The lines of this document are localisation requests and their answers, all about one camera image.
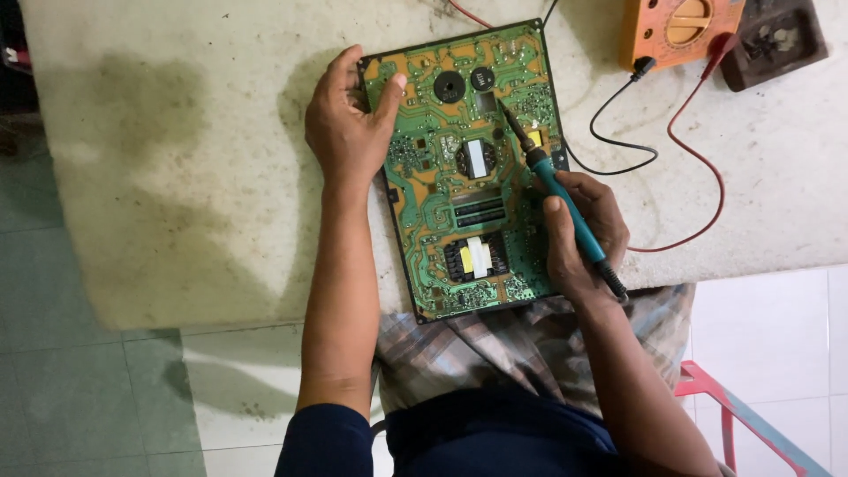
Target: circuit board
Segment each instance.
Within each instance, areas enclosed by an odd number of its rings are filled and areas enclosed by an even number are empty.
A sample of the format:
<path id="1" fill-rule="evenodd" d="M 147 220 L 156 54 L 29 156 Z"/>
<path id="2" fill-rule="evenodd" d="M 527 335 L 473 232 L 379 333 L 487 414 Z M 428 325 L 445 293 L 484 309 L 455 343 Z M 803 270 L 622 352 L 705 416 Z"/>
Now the circuit board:
<path id="1" fill-rule="evenodd" d="M 567 170 L 549 64 L 539 19 L 359 62 L 372 110 L 408 78 L 383 174 L 418 323 L 554 293 L 544 197 L 497 103 Z"/>

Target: sleeve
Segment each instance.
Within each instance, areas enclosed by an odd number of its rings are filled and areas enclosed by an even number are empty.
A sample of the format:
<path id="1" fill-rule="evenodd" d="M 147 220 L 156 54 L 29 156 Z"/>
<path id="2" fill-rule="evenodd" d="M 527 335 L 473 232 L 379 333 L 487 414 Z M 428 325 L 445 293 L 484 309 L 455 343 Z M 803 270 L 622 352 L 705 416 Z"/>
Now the sleeve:
<path id="1" fill-rule="evenodd" d="M 274 476 L 301 475 L 374 475 L 368 421 L 338 404 L 316 404 L 295 413 Z"/>

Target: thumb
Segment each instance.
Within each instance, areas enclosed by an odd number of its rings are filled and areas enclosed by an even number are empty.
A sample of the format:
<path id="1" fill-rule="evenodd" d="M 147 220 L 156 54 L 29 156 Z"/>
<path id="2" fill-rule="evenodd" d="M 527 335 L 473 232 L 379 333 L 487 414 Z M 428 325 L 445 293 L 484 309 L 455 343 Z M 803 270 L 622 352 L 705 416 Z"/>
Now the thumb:
<path id="1" fill-rule="evenodd" d="M 377 111 L 374 112 L 374 120 L 377 126 L 394 127 L 394 118 L 398 115 L 398 107 L 400 106 L 400 99 L 404 96 L 405 87 L 406 76 L 400 73 L 386 81 L 386 86 L 382 88 L 380 94 Z"/>
<path id="2" fill-rule="evenodd" d="M 544 200 L 544 221 L 548 225 L 550 252 L 562 258 L 577 257 L 574 222 L 565 200 L 551 195 Z"/>

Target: plaid sarong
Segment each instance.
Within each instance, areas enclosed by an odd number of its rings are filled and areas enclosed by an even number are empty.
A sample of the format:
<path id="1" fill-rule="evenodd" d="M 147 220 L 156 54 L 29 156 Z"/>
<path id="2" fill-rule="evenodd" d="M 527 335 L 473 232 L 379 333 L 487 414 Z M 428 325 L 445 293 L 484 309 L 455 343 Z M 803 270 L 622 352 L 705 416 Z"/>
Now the plaid sarong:
<path id="1" fill-rule="evenodd" d="M 695 284 L 633 295 L 624 311 L 673 389 L 689 339 Z M 518 383 L 600 416 L 577 317 L 562 297 L 421 326 L 411 313 L 385 315 L 376 360 L 386 414 L 453 390 Z"/>

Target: dirty table surface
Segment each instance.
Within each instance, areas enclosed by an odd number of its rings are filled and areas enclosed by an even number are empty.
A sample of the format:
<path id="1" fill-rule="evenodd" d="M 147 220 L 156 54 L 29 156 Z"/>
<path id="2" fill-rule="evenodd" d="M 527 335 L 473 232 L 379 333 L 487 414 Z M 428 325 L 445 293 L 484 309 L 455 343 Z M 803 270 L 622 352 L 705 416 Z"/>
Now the dirty table surface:
<path id="1" fill-rule="evenodd" d="M 304 108 L 339 50 L 379 53 L 480 27 L 442 0 L 225 2 L 22 0 L 65 221 L 98 318 L 111 328 L 303 319 L 321 174 Z M 541 16 L 465 0 L 494 25 Z M 731 93 L 706 83 L 678 132 L 722 171 L 716 226 L 658 254 L 628 254 L 641 288 L 848 262 L 848 12 L 817 2 L 830 59 Z M 546 29 L 565 134 L 585 162 L 644 159 L 591 138 L 591 115 L 625 81 L 620 0 L 561 2 Z M 665 134 L 704 63 L 650 73 L 598 124 L 660 150 L 611 177 L 632 245 L 699 230 L 715 178 Z M 408 310 L 388 206 L 371 193 L 384 311 Z"/>

